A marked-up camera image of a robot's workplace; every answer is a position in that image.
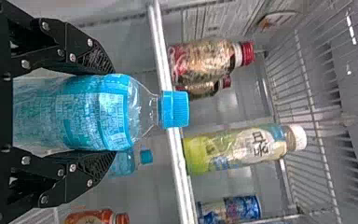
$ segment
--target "bottle neck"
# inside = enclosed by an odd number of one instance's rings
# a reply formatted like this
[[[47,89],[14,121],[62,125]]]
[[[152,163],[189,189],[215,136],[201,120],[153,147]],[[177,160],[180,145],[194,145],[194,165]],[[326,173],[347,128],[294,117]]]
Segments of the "bottle neck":
[[[143,133],[142,137],[147,136],[150,130],[152,130],[155,126],[159,126],[159,118],[160,118],[159,110],[160,110],[159,97],[155,94],[150,94],[147,104],[148,129]]]

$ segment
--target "blue bottle label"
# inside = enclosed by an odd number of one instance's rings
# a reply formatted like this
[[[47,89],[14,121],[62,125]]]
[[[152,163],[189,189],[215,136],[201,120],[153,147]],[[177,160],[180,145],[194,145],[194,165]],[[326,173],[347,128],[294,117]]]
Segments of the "blue bottle label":
[[[201,224],[232,224],[261,218],[256,196],[224,198],[215,203],[197,203]]]
[[[77,77],[56,99],[63,142],[71,148],[121,150],[132,146],[128,118],[130,77]]]
[[[46,78],[15,86],[14,141],[88,150],[131,147],[125,75]]]

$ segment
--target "bottle label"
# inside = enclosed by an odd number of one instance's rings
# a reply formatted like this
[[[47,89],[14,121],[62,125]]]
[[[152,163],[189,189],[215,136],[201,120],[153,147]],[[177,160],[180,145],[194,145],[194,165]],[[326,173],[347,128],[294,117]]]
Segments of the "bottle label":
[[[129,148],[129,84],[125,75],[42,78],[20,84],[14,97],[14,141],[21,146]]]
[[[104,224],[99,218],[97,217],[82,217],[78,220],[76,224]]]
[[[227,40],[202,39],[168,48],[172,84],[188,86],[212,81],[226,75],[234,55]]]
[[[130,77],[69,80],[56,100],[56,118],[67,146],[121,150],[132,146],[128,118]]]
[[[185,138],[184,146],[192,175],[275,160],[286,152],[282,128],[275,124]]]
[[[223,198],[215,203],[197,203],[200,223],[231,224],[261,218],[256,196]]]
[[[113,212],[109,209],[99,211],[84,211],[70,214],[64,221],[65,224],[109,224]]]

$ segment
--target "white bottle cap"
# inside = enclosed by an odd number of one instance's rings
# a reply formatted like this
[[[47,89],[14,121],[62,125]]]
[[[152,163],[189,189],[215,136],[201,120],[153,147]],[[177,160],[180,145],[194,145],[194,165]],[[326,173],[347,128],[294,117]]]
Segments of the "white bottle cap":
[[[241,67],[243,57],[241,44],[238,42],[234,42],[232,43],[232,48],[234,48],[235,67]]]
[[[292,130],[296,139],[296,148],[295,151],[303,150],[307,147],[307,134],[304,129],[296,124],[289,125],[289,128]]]

